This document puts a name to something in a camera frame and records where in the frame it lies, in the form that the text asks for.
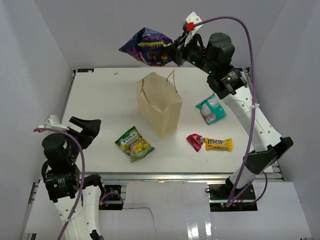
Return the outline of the dark blue chips bag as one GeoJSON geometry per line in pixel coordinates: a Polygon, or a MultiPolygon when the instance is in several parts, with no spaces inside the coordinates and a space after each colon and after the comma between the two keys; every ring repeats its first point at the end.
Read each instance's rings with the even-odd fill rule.
{"type": "Polygon", "coordinates": [[[118,50],[151,67],[163,67],[173,61],[164,51],[173,41],[158,31],[144,27],[118,50]]]}

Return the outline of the green Fox's candy bag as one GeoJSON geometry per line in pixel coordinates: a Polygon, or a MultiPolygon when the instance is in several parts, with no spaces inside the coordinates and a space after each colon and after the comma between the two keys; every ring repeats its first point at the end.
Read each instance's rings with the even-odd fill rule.
{"type": "Polygon", "coordinates": [[[155,148],[145,140],[139,133],[138,129],[133,126],[127,130],[122,136],[120,136],[115,144],[119,146],[125,154],[130,156],[131,162],[143,159],[155,148]]]}

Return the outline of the beige paper bag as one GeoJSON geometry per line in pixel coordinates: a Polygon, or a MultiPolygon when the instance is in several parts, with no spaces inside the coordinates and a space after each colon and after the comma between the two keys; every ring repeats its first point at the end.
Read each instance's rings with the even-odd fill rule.
{"type": "Polygon", "coordinates": [[[174,78],[174,71],[167,77],[151,72],[136,83],[139,114],[161,140],[177,130],[182,109],[174,78]]]}

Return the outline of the teal snack pack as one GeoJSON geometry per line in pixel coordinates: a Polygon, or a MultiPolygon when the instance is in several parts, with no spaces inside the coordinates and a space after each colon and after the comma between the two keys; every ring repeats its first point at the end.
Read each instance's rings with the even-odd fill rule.
{"type": "Polygon", "coordinates": [[[220,99],[214,93],[198,103],[195,107],[199,109],[207,125],[212,125],[227,116],[224,108],[220,104],[220,99]]]}

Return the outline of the red candy wrapper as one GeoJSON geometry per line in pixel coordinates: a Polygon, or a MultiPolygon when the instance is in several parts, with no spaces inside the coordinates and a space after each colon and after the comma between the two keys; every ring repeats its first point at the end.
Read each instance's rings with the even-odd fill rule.
{"type": "Polygon", "coordinates": [[[204,139],[201,135],[193,133],[190,134],[186,140],[188,141],[189,144],[192,145],[192,147],[194,148],[194,150],[196,152],[199,152],[200,149],[202,148],[202,145],[204,144],[204,139]]]}

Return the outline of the yellow M&M's pack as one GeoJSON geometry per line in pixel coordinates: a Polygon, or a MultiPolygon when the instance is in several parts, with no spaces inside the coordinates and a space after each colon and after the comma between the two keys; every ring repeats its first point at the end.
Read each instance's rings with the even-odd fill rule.
{"type": "Polygon", "coordinates": [[[231,138],[228,139],[214,139],[214,138],[204,138],[205,149],[209,150],[220,150],[220,151],[232,151],[233,142],[231,138]]]}

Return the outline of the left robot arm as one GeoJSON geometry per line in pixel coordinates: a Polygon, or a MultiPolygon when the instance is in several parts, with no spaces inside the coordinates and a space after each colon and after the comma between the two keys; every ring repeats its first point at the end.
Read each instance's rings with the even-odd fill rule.
{"type": "Polygon", "coordinates": [[[51,132],[41,143],[46,157],[41,175],[62,223],[58,239],[102,240],[99,202],[106,187],[99,174],[85,176],[85,169],[76,165],[77,158],[84,159],[83,151],[99,134],[101,120],[73,116],[69,121],[81,131],[63,126],[57,115],[50,115],[36,128],[39,133],[51,132]]]}

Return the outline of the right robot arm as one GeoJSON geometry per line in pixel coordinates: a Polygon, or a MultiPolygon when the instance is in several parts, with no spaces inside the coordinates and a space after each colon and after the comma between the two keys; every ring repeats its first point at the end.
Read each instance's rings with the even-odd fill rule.
{"type": "Polygon", "coordinates": [[[214,194],[236,200],[246,186],[262,171],[280,159],[293,145],[269,123],[260,110],[246,78],[231,65],[235,52],[231,38],[221,32],[213,33],[206,46],[196,34],[190,42],[183,34],[163,51],[181,66],[188,62],[207,73],[207,83],[217,97],[229,107],[249,136],[253,150],[245,155],[243,164],[214,194]]]}

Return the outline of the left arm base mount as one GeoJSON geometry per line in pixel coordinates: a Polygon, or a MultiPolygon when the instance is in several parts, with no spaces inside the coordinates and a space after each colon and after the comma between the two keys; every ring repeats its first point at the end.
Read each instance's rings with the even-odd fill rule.
{"type": "Polygon", "coordinates": [[[99,210],[101,211],[120,211],[123,209],[121,202],[122,186],[121,185],[105,185],[100,198],[102,202],[99,203],[99,210]]]}

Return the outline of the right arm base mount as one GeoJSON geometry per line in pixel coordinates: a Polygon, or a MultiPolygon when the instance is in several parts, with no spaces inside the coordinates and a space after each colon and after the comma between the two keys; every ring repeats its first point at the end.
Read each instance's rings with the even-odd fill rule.
{"type": "Polygon", "coordinates": [[[209,184],[204,191],[209,196],[209,206],[212,213],[255,212],[258,210],[257,204],[253,203],[256,194],[252,185],[230,207],[227,207],[230,194],[226,184],[209,184]]]}

